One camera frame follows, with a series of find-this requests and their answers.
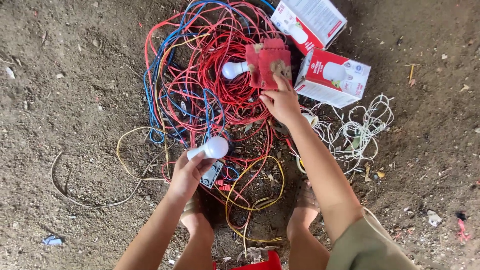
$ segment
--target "red plug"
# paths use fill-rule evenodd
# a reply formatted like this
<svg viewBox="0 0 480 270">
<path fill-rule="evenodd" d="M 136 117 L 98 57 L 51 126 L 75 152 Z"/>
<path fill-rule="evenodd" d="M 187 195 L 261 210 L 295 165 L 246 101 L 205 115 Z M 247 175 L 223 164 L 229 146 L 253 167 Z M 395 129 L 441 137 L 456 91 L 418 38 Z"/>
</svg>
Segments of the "red plug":
<svg viewBox="0 0 480 270">
<path fill-rule="evenodd" d="M 219 190 L 223 190 L 223 191 L 230 191 L 231 188 L 232 188 L 232 186 L 230 186 L 230 184 L 226 184 L 226 185 L 218 187 Z"/>
<path fill-rule="evenodd" d="M 218 180 L 216 180 L 216 181 L 215 181 L 215 184 L 216 184 L 216 185 L 219 185 L 219 186 L 223 186 L 223 185 L 224 185 L 224 184 L 223 184 L 223 179 L 218 179 Z"/>
</svg>

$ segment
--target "bare foot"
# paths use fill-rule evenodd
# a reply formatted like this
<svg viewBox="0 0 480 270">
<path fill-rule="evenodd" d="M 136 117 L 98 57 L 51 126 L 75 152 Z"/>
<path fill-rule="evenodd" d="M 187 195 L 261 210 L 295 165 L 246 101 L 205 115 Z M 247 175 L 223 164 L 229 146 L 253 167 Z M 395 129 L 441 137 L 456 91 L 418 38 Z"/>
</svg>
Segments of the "bare foot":
<svg viewBox="0 0 480 270">
<path fill-rule="evenodd" d="M 202 236 L 208 242 L 213 243 L 214 233 L 212 226 L 202 213 L 188 215 L 181 219 L 181 222 L 187 227 L 190 238 Z"/>
<path fill-rule="evenodd" d="M 308 180 L 305 180 L 305 182 L 307 184 L 307 188 L 311 188 L 310 182 Z M 315 203 L 314 199 L 301 197 L 301 195 L 299 196 L 297 201 L 299 200 L 307 200 L 307 202 L 312 203 L 312 205 Z M 318 215 L 318 211 L 316 211 L 313 208 L 295 207 L 293 210 L 292 216 L 288 221 L 287 235 L 291 235 L 292 233 L 295 233 L 295 231 L 299 228 L 308 230 L 308 228 L 310 227 L 310 224 L 315 220 L 317 215 Z"/>
</svg>

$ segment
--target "cardboard box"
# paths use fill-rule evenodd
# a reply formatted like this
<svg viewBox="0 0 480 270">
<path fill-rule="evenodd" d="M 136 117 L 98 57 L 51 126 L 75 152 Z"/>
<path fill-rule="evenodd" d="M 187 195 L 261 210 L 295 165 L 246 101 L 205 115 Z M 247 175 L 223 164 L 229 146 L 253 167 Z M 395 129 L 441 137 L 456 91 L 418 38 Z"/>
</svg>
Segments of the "cardboard box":
<svg viewBox="0 0 480 270">
<path fill-rule="evenodd" d="M 347 24 L 329 0 L 280 1 L 270 20 L 304 55 L 313 48 L 328 48 Z"/>
<path fill-rule="evenodd" d="M 360 100 L 370 66 L 314 48 L 303 60 L 295 83 L 297 93 L 342 108 Z"/>
</svg>

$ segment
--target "led light bulb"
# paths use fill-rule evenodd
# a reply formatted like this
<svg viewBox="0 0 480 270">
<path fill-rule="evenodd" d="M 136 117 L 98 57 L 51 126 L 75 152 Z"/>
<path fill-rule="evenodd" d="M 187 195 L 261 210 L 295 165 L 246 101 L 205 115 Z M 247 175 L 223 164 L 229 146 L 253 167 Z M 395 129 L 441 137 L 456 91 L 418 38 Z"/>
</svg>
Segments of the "led light bulb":
<svg viewBox="0 0 480 270">
<path fill-rule="evenodd" d="M 204 145 L 188 151 L 188 160 L 202 151 L 205 152 L 204 159 L 221 159 L 228 152 L 228 142 L 223 137 L 211 137 Z"/>
<path fill-rule="evenodd" d="M 225 78 L 230 80 L 246 71 L 248 71 L 248 64 L 246 61 L 241 63 L 226 62 L 222 67 L 222 74 Z"/>
</svg>

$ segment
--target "dirt ground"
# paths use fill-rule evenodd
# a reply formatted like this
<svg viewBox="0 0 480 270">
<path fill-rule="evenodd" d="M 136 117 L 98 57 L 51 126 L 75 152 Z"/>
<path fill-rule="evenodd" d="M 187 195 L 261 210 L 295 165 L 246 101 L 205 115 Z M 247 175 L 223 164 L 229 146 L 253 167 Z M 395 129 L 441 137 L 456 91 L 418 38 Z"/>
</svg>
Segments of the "dirt ground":
<svg viewBox="0 0 480 270">
<path fill-rule="evenodd" d="M 355 177 L 352 188 L 392 237 L 420 258 L 452 270 L 480 269 L 480 133 L 475 132 L 480 127 L 480 2 L 333 2 L 348 25 L 329 50 L 372 66 L 359 104 L 367 106 L 380 93 L 395 97 L 395 121 L 380 133 L 378 156 L 370 162 L 373 172 L 383 167 L 386 176 L 372 182 Z M 145 66 L 144 39 L 153 25 L 187 4 L 0 0 L 0 268 L 112 268 L 148 219 L 166 191 L 163 182 L 142 183 L 124 204 L 86 209 L 58 194 L 50 167 L 63 150 L 56 181 L 86 204 L 121 201 L 132 192 L 136 181 L 119 163 L 115 149 L 123 133 L 148 125 L 139 78 Z M 410 87 L 412 63 L 418 66 L 416 84 Z M 7 67 L 15 79 L 8 78 Z M 463 85 L 469 89 L 461 91 Z M 123 153 L 137 172 L 144 169 L 140 160 L 162 149 L 140 144 L 142 138 L 141 133 L 133 136 Z M 252 234 L 261 238 L 286 238 L 299 174 L 286 151 L 282 159 L 285 196 L 253 218 Z M 225 226 L 222 207 L 214 201 L 208 205 L 209 216 L 224 222 L 215 225 L 212 255 L 218 267 L 245 264 L 236 261 L 242 244 Z M 428 210 L 443 218 L 437 227 L 429 224 Z M 458 211 L 468 217 L 470 239 L 464 243 L 456 235 Z M 242 219 L 244 213 L 238 212 L 233 220 Z M 312 232 L 330 246 L 320 220 Z M 52 234 L 64 243 L 42 244 Z M 179 226 L 162 269 L 171 267 L 168 260 L 177 259 L 187 240 L 186 229 Z M 288 242 L 274 245 L 286 263 Z M 233 259 L 223 263 L 229 256 Z"/>
</svg>

